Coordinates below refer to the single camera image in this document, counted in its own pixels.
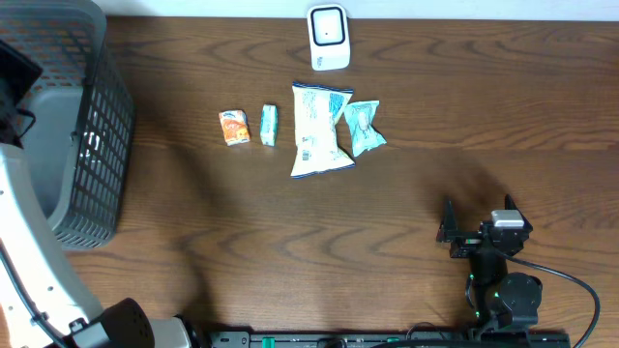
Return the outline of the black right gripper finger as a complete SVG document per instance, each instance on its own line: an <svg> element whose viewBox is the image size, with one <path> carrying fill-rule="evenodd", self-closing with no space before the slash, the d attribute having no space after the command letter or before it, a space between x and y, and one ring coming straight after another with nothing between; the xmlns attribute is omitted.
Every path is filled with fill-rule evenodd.
<svg viewBox="0 0 619 348"><path fill-rule="evenodd" d="M458 234L457 219L452 201L446 198L443 206L443 216L437 232L438 242L451 242Z"/></svg>
<svg viewBox="0 0 619 348"><path fill-rule="evenodd" d="M522 227L523 228L531 228L532 227L532 224L529 222L529 220L526 218L526 216L523 214L523 212L518 208L518 206L516 205L514 199L512 198L512 196L510 194L506 194L505 195L504 206L505 206L506 210L517 211L519 213L520 219L522 220Z"/></svg>

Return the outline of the teal candy wrapper packet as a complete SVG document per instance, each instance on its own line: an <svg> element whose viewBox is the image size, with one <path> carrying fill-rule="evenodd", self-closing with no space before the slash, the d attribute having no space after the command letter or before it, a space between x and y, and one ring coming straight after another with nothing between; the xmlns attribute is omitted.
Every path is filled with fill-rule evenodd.
<svg viewBox="0 0 619 348"><path fill-rule="evenodd" d="M372 125L380 101L355 101L344 109L345 121L349 127L352 153L355 158L387 143L384 136Z"/></svg>

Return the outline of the large white snack bag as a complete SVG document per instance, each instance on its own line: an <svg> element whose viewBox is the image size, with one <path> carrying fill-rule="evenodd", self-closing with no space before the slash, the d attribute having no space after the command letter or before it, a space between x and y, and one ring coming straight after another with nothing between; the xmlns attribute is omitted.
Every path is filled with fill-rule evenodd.
<svg viewBox="0 0 619 348"><path fill-rule="evenodd" d="M353 89L292 83L297 153L290 176L304 178L355 166L338 145L336 125Z"/></svg>

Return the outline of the small teal white box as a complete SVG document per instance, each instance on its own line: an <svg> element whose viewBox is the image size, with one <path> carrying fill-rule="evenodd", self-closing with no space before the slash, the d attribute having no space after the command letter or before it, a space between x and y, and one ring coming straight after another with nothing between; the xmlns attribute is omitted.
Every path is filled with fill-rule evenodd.
<svg viewBox="0 0 619 348"><path fill-rule="evenodd" d="M278 111L277 107L272 104L264 104L261 112L261 124L259 135L262 144L265 146L274 147L276 145L278 131Z"/></svg>

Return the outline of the small orange juice box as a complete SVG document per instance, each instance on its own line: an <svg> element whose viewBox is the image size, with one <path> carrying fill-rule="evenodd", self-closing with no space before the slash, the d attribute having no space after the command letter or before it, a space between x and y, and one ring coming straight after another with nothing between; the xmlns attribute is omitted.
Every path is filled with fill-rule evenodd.
<svg viewBox="0 0 619 348"><path fill-rule="evenodd" d="M243 110L226 110L219 114L224 141L233 146L251 141L247 115Z"/></svg>

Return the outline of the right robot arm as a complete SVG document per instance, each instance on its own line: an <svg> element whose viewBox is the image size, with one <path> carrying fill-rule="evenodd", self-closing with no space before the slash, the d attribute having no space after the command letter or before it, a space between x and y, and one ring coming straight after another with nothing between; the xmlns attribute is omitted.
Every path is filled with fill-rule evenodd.
<svg viewBox="0 0 619 348"><path fill-rule="evenodd" d="M458 227L452 202L446 200L436 236L438 243L450 246L452 258L469 262L465 297L477 317L475 326L468 330L475 340L508 333L526 335L538 323L541 281L532 275L511 273L507 267L508 259L523 249L533 226L511 196L507 195L504 203L504 208L492 211L476 231L465 231Z"/></svg>

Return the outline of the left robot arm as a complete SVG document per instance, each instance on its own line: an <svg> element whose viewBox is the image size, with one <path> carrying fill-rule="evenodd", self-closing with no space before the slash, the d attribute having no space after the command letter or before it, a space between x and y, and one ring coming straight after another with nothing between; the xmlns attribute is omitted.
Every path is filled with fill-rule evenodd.
<svg viewBox="0 0 619 348"><path fill-rule="evenodd" d="M102 308L54 236L12 125L1 137L1 305L14 347L209 347L176 316L149 319L126 298Z"/></svg>

